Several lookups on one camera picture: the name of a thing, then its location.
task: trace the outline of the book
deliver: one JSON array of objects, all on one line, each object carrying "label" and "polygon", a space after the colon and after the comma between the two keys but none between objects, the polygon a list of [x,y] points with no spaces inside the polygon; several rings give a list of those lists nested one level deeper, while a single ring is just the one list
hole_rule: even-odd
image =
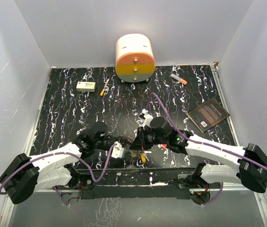
[{"label": "book", "polygon": [[230,114],[213,98],[189,111],[187,116],[204,133],[226,119]]}]

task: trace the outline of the marble tabletop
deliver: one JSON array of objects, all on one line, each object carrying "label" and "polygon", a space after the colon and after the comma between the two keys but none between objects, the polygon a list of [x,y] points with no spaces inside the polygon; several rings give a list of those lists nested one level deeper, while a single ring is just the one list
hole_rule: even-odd
[{"label": "marble tabletop", "polygon": [[[183,85],[170,77],[177,74],[188,84]],[[110,79],[104,97],[100,93]],[[95,92],[77,92],[79,81],[95,82]],[[220,96],[209,65],[156,67],[148,82],[125,83],[115,73],[115,68],[52,69],[30,155],[43,154],[62,147],[76,138],[78,133],[96,121],[107,124],[113,136],[135,137],[134,130],[141,125],[139,114],[146,106],[150,93],[155,92],[179,129],[191,131],[203,138],[235,145],[227,120],[205,133],[201,133],[187,117],[201,103]],[[165,117],[159,103],[152,99],[150,113]],[[143,164],[139,157],[127,154],[124,159],[111,160],[109,168],[126,168],[129,165],[150,167],[189,167],[211,160],[175,154],[168,149],[153,146],[147,154],[149,162]],[[95,150],[86,159],[92,168],[103,168],[107,151]],[[85,168],[82,164],[77,169]]]}]

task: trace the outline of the gray floor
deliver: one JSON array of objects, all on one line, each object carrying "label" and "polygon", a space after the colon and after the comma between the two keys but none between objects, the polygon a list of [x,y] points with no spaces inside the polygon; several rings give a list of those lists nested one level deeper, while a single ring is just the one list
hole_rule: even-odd
[{"label": "gray floor", "polygon": [[264,226],[251,191],[224,191],[204,208],[193,205],[191,200],[170,198],[96,199],[73,203],[73,207],[68,208],[55,193],[37,192],[15,206],[9,226]]}]

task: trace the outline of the white wall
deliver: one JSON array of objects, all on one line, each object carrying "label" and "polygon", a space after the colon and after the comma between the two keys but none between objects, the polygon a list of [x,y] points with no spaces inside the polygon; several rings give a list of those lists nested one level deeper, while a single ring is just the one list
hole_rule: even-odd
[{"label": "white wall", "polygon": [[267,154],[266,0],[252,4],[222,58],[220,79],[241,144]]},{"label": "white wall", "polygon": [[49,71],[15,2],[0,0],[0,175],[24,150]]},{"label": "white wall", "polygon": [[220,61],[252,0],[15,0],[51,66],[115,65],[125,34],[151,41],[157,65]]}]

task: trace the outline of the mini drawer cabinet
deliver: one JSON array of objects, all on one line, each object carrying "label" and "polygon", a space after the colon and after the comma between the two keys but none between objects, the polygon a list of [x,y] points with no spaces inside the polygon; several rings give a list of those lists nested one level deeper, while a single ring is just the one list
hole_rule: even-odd
[{"label": "mini drawer cabinet", "polygon": [[149,39],[141,34],[122,36],[116,43],[115,65],[122,82],[148,81],[155,69]]}]

